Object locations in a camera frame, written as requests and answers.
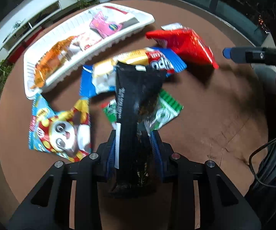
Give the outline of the blue roll cake packet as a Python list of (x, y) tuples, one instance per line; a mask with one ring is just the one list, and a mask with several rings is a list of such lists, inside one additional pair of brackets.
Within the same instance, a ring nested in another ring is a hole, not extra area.
[(163, 79), (164, 75), (169, 77), (185, 69), (185, 62), (171, 49), (146, 47), (121, 53), (83, 66), (80, 96), (92, 98), (116, 90), (122, 81), (128, 81), (130, 87), (133, 87), (143, 78)]

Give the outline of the white red stick packet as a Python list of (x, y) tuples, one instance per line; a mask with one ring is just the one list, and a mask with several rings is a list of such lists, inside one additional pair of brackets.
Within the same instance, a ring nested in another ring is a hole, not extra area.
[(104, 6), (104, 16), (108, 22), (113, 22), (121, 25), (122, 28), (127, 28), (134, 24), (139, 23), (134, 14), (123, 11), (113, 6)]

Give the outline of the green seaweed snack packet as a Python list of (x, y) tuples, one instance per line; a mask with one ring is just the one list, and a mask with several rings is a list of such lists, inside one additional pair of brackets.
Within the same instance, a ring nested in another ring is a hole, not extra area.
[[(101, 109), (107, 119), (116, 129), (116, 101), (112, 99), (101, 105)], [(142, 106), (139, 111), (138, 126), (140, 130), (146, 130), (150, 134), (153, 130), (159, 130), (162, 126), (179, 116), (183, 105), (162, 89), (157, 99), (150, 101), (148, 105)]]

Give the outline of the pink snack packet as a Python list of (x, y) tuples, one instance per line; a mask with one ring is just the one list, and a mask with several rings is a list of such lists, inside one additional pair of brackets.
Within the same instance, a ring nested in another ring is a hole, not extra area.
[(108, 21), (102, 12), (98, 12), (91, 20), (89, 27), (95, 30), (104, 39), (119, 32), (123, 25)]

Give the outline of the white plastic tray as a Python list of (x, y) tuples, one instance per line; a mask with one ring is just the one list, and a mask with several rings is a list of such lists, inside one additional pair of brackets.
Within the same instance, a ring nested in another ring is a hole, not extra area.
[[(113, 44), (143, 30), (154, 23), (154, 17), (144, 11), (114, 3), (103, 3), (87, 9), (62, 22), (37, 40), (23, 57), (25, 95), (29, 100), (47, 92), (63, 81), (79, 66), (104, 52)], [(40, 59), (56, 43), (74, 37), (59, 54), (61, 66), (36, 87), (35, 71)]]

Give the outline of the white snack packet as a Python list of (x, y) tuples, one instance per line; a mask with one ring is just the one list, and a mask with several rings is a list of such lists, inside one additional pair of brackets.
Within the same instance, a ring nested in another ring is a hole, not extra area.
[(167, 24), (167, 25), (163, 25), (161, 26), (162, 30), (165, 31), (173, 31), (173, 30), (178, 30), (178, 29), (182, 29), (183, 26), (180, 23), (171, 23), (171, 24)]

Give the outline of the orange snack packet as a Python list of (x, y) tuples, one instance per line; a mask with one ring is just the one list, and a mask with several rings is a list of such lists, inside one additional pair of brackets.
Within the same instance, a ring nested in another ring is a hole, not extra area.
[(47, 51), (34, 68), (34, 84), (31, 89), (42, 88), (48, 77), (50, 77), (60, 66), (65, 58), (71, 42), (77, 36), (70, 36), (57, 42), (49, 51)]

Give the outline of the white tv console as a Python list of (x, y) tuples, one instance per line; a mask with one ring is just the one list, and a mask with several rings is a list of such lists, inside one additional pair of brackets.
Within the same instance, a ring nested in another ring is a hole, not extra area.
[(8, 56), (22, 39), (78, 0), (25, 0), (0, 22), (0, 52)]

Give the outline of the light blue cartoon snack bag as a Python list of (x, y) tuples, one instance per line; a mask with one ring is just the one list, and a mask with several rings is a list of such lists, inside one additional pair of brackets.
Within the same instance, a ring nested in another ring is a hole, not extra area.
[(54, 111), (38, 94), (32, 103), (29, 149), (55, 153), (77, 162), (92, 152), (88, 98), (79, 99), (68, 111)]

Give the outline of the red white candy packet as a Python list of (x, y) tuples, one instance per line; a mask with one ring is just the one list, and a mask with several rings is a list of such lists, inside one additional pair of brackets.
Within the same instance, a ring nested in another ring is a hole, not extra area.
[(73, 54), (78, 53), (79, 51), (85, 51), (93, 45), (100, 42), (103, 38), (99, 35), (99, 33), (95, 32), (92, 29), (81, 33), (76, 36), (70, 43), (69, 51)]

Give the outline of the black snack bag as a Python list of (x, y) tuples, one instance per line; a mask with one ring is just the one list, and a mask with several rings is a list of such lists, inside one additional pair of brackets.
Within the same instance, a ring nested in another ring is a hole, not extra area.
[(122, 81), (116, 87), (116, 145), (115, 187), (121, 190), (137, 190), (144, 182), (152, 159), (147, 131), (138, 129), (139, 111), (150, 101), (157, 99), (166, 79), (143, 78), (130, 87)]

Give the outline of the large red snack bag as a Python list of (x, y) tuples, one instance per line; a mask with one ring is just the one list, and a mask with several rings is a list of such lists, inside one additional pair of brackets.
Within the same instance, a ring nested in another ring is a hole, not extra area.
[(161, 47), (171, 49), (185, 62), (211, 65), (216, 70), (219, 68), (210, 47), (191, 28), (154, 30), (145, 36), (155, 40)]

